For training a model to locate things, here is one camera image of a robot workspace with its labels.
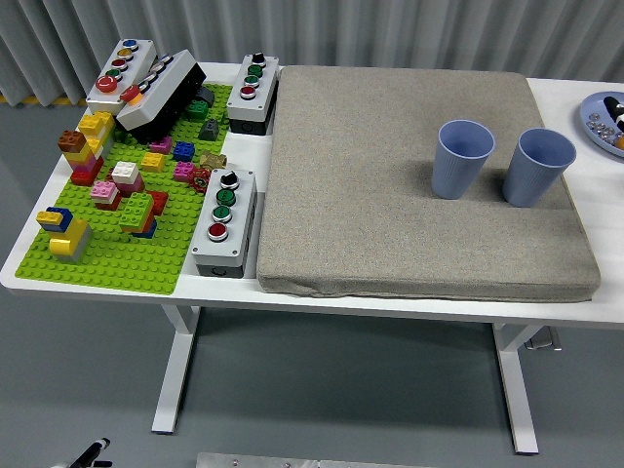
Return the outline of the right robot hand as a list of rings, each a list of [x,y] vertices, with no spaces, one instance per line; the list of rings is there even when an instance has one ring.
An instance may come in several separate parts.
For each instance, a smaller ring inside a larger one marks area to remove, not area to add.
[[[616,127],[623,132],[624,131],[624,105],[617,98],[613,96],[607,96],[604,98],[604,105],[608,115],[614,122]]]

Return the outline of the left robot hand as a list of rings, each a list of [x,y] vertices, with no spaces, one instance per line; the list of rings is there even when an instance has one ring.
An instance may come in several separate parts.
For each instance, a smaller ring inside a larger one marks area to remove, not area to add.
[[[110,440],[100,438],[93,441],[76,459],[71,463],[58,463],[54,468],[106,468],[112,467],[113,462],[109,460],[100,460],[100,454],[110,445]]]

